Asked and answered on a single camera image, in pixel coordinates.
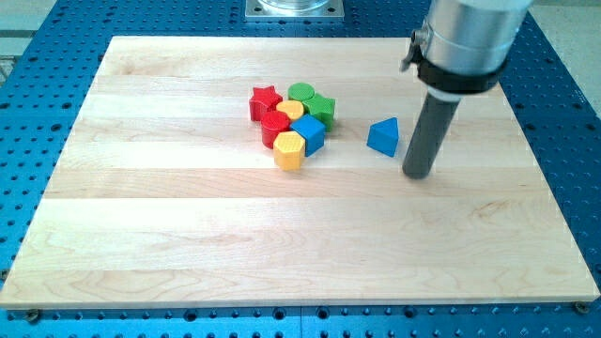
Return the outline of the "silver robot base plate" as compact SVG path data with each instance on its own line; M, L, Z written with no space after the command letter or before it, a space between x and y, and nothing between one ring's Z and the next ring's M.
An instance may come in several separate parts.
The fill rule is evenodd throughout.
M247 19L340 19L345 17L343 0L246 0Z

